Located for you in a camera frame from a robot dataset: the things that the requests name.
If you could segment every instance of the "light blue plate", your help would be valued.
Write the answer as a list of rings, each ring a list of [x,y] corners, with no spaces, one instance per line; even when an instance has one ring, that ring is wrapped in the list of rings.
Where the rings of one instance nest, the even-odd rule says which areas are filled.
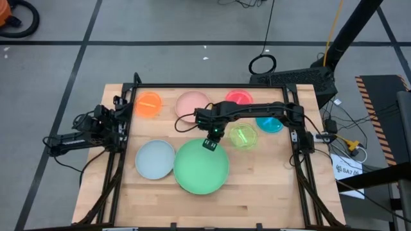
[[[173,169],[174,157],[174,149],[166,141],[149,141],[137,152],[137,172],[149,180],[163,178]]]
[[[273,117],[259,117],[256,118],[256,122],[264,132],[276,133],[283,129],[283,124]]]

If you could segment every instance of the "orange plate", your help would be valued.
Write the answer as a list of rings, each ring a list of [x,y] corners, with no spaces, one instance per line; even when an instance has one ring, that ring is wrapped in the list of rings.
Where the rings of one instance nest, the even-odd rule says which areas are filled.
[[[144,92],[137,98],[135,112],[138,116],[153,118],[160,112],[161,105],[161,98],[157,93]]]

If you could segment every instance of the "yellow cable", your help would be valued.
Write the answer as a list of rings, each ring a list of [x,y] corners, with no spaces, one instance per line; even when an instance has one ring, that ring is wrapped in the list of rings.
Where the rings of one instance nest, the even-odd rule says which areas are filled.
[[[338,10],[337,10],[337,14],[335,15],[335,18],[334,18],[333,26],[331,27],[331,31],[329,32],[329,35],[328,35],[328,40],[327,40],[327,45],[326,45],[326,52],[324,53],[324,61],[322,62],[323,67],[326,66],[329,41],[331,40],[331,38],[333,36],[334,28],[335,28],[335,25],[337,24],[338,16],[340,16],[340,12],[341,12],[341,9],[342,9],[342,3],[343,2],[344,2],[344,0],[340,1],[340,6],[338,6]]]

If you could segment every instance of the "vacuum cleaner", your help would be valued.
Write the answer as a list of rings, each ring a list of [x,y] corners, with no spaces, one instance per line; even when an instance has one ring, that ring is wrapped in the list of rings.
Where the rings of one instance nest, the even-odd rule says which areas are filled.
[[[31,25],[24,31],[5,32],[4,29],[6,27],[11,26],[14,28],[18,28],[22,24],[20,19],[16,18],[12,14],[12,10],[17,5],[21,5],[29,9],[33,14],[33,21],[31,22]],[[39,24],[40,24],[39,12],[36,10],[36,8],[32,4],[24,0],[0,0],[0,37],[13,38],[13,39],[27,37],[28,35],[31,35],[37,30],[37,28],[39,27]]]

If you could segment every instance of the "orange object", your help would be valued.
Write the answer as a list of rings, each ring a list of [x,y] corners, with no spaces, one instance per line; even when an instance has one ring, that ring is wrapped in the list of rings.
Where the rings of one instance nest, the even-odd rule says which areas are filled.
[[[0,0],[0,26],[6,24],[6,19],[12,15],[12,10],[7,0]]]
[[[161,105],[162,101],[157,93],[144,92],[137,98],[134,110],[138,116],[153,118],[160,112]]]

